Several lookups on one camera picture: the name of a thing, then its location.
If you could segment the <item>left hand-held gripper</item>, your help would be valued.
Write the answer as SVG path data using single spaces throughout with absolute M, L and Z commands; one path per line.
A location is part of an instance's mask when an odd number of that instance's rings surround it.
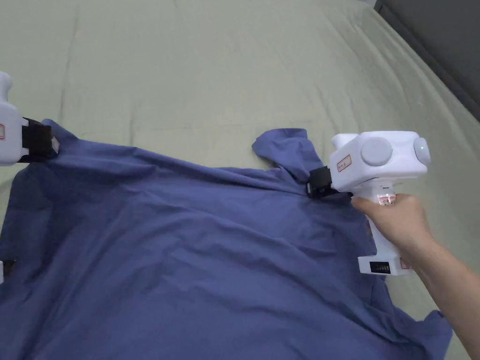
M 59 155 L 60 144 L 52 126 L 23 117 L 8 94 L 11 77 L 0 73 L 0 165 L 51 162 Z

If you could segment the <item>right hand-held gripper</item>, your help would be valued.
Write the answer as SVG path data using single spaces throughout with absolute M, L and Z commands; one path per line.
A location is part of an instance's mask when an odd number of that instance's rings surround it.
M 332 143 L 329 164 L 310 172 L 309 198 L 349 193 L 388 206 L 396 200 L 396 184 L 428 171 L 428 143 L 416 132 L 343 133 Z

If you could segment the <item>person's right hand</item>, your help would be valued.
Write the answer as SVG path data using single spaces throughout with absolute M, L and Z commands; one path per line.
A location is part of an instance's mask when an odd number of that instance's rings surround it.
M 436 243 L 416 197 L 398 194 L 395 203 L 388 206 L 353 197 L 352 204 L 373 220 L 380 233 L 398 248 L 402 259 L 412 267 L 439 267 L 451 261 L 451 254 Z

